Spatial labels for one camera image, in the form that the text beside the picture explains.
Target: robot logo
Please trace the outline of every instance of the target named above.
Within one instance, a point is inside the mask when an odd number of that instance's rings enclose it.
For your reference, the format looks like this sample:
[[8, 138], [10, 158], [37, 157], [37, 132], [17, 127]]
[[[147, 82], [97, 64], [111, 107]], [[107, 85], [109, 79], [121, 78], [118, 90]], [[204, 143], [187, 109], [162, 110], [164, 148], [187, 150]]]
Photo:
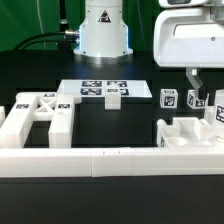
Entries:
[[102, 14], [102, 16], [100, 17], [100, 19], [99, 19], [98, 22], [99, 22], [99, 23], [111, 23], [111, 21], [110, 21], [110, 17], [108, 16], [106, 10], [104, 10], [104, 12], [103, 12], [103, 14]]

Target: white 3d-printed block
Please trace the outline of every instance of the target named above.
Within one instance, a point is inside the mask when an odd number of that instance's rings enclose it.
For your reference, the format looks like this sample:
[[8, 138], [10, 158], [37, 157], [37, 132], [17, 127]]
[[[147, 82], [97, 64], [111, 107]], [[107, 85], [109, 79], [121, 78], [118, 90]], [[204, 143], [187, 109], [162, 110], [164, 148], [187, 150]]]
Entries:
[[109, 85], [105, 91], [105, 110], [121, 109], [121, 93], [118, 85]]
[[0, 127], [2, 126], [4, 121], [5, 121], [5, 108], [0, 107]]
[[23, 148], [37, 108], [36, 96], [23, 96], [13, 106], [0, 129], [1, 148]]
[[216, 91], [213, 118], [213, 133], [224, 139], [224, 90]]
[[50, 148], [71, 148], [74, 111], [74, 96], [59, 95], [48, 132]]
[[160, 106], [162, 108], [177, 108], [178, 93], [176, 89], [161, 89]]
[[219, 145], [212, 133], [211, 125], [196, 117], [176, 117], [173, 124], [164, 120], [157, 122], [157, 145], [159, 147], [180, 147], [193, 145]]
[[194, 90], [188, 90], [187, 105], [190, 106], [192, 109], [204, 109], [208, 105], [208, 98], [209, 94], [206, 100], [196, 99]]

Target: white box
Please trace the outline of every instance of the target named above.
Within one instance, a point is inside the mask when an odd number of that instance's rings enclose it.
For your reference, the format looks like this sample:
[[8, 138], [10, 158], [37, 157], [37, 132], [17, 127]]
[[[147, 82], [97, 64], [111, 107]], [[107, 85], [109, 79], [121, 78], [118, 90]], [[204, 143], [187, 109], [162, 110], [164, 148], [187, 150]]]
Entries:
[[187, 105], [192, 109], [204, 109], [208, 105], [209, 94], [207, 95], [206, 100], [196, 99], [194, 90], [188, 90], [187, 94]]
[[161, 89], [160, 106], [162, 108], [177, 108], [178, 93], [176, 89]]

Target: white wall segment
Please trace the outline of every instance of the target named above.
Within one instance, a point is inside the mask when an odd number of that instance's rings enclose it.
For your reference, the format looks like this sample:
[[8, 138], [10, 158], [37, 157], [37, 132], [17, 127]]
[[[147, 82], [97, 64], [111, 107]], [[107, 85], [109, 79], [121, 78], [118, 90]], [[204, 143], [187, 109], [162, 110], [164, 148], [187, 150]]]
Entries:
[[1, 148], [23, 148], [37, 106], [36, 96], [24, 96], [16, 102], [0, 129]]
[[48, 133], [50, 148], [71, 148], [74, 113], [74, 96], [58, 95]]
[[131, 150], [102, 149], [92, 153], [92, 176], [131, 176]]

